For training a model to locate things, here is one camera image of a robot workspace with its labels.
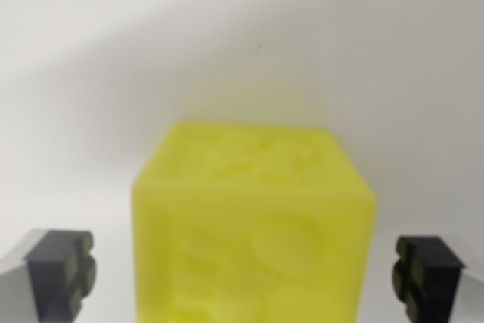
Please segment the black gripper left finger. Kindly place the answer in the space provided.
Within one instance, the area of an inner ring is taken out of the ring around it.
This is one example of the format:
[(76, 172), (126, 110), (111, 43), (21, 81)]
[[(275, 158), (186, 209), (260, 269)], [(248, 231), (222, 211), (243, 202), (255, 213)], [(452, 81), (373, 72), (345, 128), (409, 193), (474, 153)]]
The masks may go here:
[(74, 322), (97, 264), (90, 231), (35, 228), (1, 257), (2, 322)]

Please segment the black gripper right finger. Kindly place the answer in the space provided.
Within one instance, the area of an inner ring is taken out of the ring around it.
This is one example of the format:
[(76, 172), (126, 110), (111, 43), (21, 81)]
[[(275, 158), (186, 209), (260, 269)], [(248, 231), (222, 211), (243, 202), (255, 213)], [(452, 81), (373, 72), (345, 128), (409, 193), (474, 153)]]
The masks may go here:
[(483, 258), (456, 236), (401, 235), (392, 286), (410, 322), (482, 322)]

